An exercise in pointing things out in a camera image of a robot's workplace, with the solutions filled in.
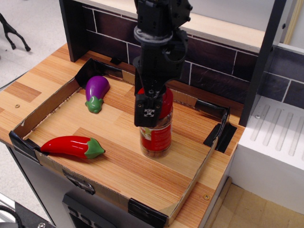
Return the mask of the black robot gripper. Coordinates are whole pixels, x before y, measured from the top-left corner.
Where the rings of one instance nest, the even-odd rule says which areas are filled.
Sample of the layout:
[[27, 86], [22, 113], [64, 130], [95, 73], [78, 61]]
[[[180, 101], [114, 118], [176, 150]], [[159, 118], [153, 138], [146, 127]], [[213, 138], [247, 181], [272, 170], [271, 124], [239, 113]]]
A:
[[[188, 51], [188, 36], [174, 35], [165, 45], [141, 44], [141, 48], [140, 55], [133, 61], [136, 68], [134, 124], [137, 127], [156, 127], [158, 120], [173, 110], [173, 93], [168, 87], [162, 98], [158, 96], [167, 82], [181, 77]], [[138, 94], [141, 89], [146, 95]]]

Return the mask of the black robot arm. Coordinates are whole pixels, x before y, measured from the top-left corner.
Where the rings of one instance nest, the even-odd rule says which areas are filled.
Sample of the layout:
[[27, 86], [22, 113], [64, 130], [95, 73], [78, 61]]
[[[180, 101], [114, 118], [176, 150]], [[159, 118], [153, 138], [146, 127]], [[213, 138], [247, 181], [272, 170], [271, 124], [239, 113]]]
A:
[[187, 32], [193, 7], [187, 0], [137, 0], [134, 38], [141, 53], [133, 60], [135, 72], [134, 124], [156, 127], [161, 116], [166, 83], [181, 78], [188, 52]]

